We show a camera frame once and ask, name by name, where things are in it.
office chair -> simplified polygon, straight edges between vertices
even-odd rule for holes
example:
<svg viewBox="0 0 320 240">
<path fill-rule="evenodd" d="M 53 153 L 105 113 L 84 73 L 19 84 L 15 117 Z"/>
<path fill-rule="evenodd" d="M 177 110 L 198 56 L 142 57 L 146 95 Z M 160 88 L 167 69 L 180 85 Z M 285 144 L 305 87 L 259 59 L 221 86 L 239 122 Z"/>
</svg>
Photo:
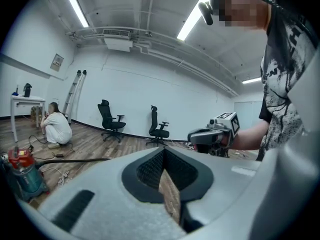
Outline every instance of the office chair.
<svg viewBox="0 0 320 240">
<path fill-rule="evenodd" d="M 164 130 L 165 126 L 168 126 L 168 122 L 162 122 L 159 123 L 160 129 L 156 129 L 158 126 L 158 113 L 157 113 L 157 107 L 156 106 L 151 106 L 151 119 L 152 119 L 152 124 L 149 130 L 149 134 L 151 136 L 154 136 L 155 138 L 151 139 L 150 142 L 147 142 L 145 145 L 147 146 L 150 143 L 156 143 L 156 146 L 158 147 L 159 144 L 167 146 L 163 142 L 163 138 L 168 138 L 169 137 L 169 132 L 167 130 Z"/>
<path fill-rule="evenodd" d="M 109 101 L 103 99 L 101 104 L 98 104 L 98 109 L 101 113 L 102 116 L 102 127 L 106 130 L 112 130 L 112 132 L 103 132 L 101 133 L 101 136 L 104 134 L 110 134 L 106 136 L 103 141 L 105 142 L 109 137 L 114 136 L 117 138 L 118 142 L 121 142 L 121 139 L 117 136 L 118 129 L 121 129 L 125 127 L 126 123 L 125 122 L 120 122 L 121 118 L 124 117 L 122 114 L 118 114 L 118 122 L 113 121 L 113 119 L 116 119 L 115 117 L 112 117 L 110 113 L 110 107 L 109 107 Z"/>
</svg>

chair headrest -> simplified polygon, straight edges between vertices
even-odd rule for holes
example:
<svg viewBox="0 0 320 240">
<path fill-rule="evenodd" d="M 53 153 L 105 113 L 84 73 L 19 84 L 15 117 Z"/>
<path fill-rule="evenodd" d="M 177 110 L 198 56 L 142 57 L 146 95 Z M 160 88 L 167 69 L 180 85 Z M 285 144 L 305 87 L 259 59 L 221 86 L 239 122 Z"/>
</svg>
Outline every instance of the chair headrest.
<svg viewBox="0 0 320 240">
<path fill-rule="evenodd" d="M 109 106 L 109 101 L 103 99 L 102 102 L 101 102 L 101 105 L 102 106 Z"/>
</svg>

white outfit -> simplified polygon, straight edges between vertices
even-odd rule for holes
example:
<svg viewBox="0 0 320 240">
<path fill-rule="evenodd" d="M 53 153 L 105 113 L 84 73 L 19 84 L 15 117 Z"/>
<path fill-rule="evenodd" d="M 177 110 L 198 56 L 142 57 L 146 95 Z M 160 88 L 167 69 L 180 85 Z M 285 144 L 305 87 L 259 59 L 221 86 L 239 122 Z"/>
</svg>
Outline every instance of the white outfit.
<svg viewBox="0 0 320 240">
<path fill-rule="evenodd" d="M 48 142 L 66 144 L 72 137 L 72 130 L 62 113 L 52 113 L 44 120 L 44 125 Z"/>
</svg>

ceiling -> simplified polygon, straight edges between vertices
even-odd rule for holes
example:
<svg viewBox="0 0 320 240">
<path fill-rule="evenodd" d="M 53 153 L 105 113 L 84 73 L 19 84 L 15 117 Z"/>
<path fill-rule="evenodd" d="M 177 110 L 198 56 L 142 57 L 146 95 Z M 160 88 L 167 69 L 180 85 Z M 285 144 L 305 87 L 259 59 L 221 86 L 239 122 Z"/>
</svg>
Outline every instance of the ceiling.
<svg viewBox="0 0 320 240">
<path fill-rule="evenodd" d="M 83 36 L 102 33 L 103 27 L 122 27 L 132 30 L 137 42 L 195 65 L 235 93 L 241 91 L 242 80 L 260 76 L 267 42 L 262 30 L 226 27 L 217 18 L 208 26 L 201 18 L 185 41 L 177 40 L 198 0 L 78 0 L 89 29 L 83 28 L 69 0 L 46 1 L 65 33 L 83 46 L 105 45 L 103 39 Z"/>
</svg>

long hair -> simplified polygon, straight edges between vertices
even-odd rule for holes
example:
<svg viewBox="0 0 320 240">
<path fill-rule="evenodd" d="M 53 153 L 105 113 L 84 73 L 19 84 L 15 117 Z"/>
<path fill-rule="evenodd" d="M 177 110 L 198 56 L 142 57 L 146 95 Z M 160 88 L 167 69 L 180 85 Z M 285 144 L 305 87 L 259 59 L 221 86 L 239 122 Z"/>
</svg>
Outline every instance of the long hair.
<svg viewBox="0 0 320 240">
<path fill-rule="evenodd" d="M 56 102 L 51 102 L 50 105 L 52 105 L 53 108 L 54 108 L 54 111 L 53 111 L 53 112 L 61 113 L 61 112 L 59 111 L 58 104 L 57 104 Z"/>
</svg>

